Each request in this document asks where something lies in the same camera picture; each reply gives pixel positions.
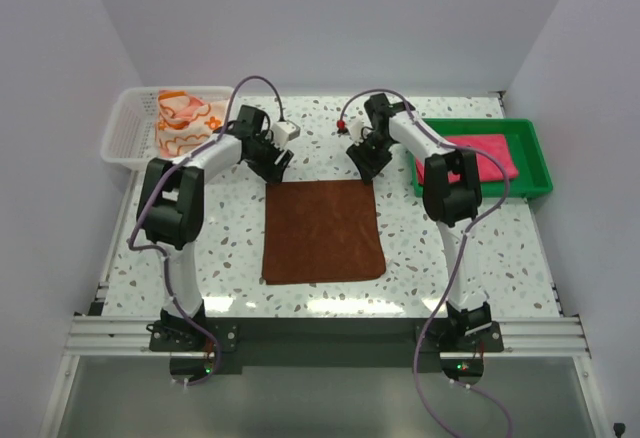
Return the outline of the pink microfibre towel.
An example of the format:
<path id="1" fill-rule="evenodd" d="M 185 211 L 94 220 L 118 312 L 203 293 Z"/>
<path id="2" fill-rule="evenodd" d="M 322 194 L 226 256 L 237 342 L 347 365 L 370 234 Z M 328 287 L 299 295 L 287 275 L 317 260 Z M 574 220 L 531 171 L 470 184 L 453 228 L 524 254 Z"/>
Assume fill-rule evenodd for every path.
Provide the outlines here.
<path id="1" fill-rule="evenodd" d="M 494 157 L 505 169 L 507 176 L 513 180 L 519 176 L 506 137 L 501 134 L 447 136 L 446 140 L 453 144 L 472 147 Z M 502 182 L 503 175 L 498 167 L 484 155 L 477 157 L 479 178 L 482 183 Z"/>

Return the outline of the orange patterned cream towel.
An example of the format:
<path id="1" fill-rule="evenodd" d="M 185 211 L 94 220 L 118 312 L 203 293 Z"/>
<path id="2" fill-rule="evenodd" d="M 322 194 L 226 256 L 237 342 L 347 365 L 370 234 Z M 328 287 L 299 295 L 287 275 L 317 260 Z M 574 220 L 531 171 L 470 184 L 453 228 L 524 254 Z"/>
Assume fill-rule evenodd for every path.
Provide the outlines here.
<path id="1" fill-rule="evenodd" d="M 183 90 L 160 90 L 155 144 L 161 157 L 181 156 L 205 143 L 225 123 L 228 101 L 204 101 Z"/>

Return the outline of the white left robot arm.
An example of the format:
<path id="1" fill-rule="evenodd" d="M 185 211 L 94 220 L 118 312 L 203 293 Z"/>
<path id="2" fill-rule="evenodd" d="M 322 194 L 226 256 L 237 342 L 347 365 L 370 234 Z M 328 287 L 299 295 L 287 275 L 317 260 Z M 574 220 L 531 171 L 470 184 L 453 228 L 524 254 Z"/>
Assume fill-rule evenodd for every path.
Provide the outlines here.
<path id="1" fill-rule="evenodd" d="M 293 158 L 286 146 L 299 135 L 293 122 L 272 122 L 263 110 L 243 105 L 223 134 L 184 156 L 149 161 L 128 246 L 161 257 L 165 304 L 160 318 L 147 326 L 153 351 L 200 351 L 215 343 L 195 264 L 205 185 L 242 162 L 265 182 L 280 183 Z"/>

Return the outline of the brown towel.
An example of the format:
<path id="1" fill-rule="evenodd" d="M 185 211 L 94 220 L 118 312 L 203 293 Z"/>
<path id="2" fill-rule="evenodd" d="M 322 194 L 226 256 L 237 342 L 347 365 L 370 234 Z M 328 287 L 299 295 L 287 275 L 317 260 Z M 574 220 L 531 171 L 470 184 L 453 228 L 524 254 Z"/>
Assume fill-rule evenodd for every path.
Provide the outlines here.
<path id="1" fill-rule="evenodd" d="M 371 185 L 334 180 L 266 187 L 266 284 L 360 282 L 385 272 Z"/>

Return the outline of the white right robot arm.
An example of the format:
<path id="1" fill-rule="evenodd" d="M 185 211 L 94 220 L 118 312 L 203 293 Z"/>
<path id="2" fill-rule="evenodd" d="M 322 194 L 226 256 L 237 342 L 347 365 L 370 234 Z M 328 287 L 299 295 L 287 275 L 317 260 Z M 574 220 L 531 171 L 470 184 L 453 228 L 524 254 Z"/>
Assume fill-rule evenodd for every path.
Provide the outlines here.
<path id="1" fill-rule="evenodd" d="M 476 152 L 453 144 L 418 120 L 404 98 L 392 103 L 385 92 L 376 92 L 364 109 L 370 124 L 347 127 L 353 141 L 347 155 L 364 183 L 371 183 L 389 164 L 396 144 L 423 162 L 423 206 L 441 235 L 449 273 L 446 320 L 430 326 L 424 335 L 436 346 L 468 350 L 492 323 L 470 238 L 482 202 Z"/>

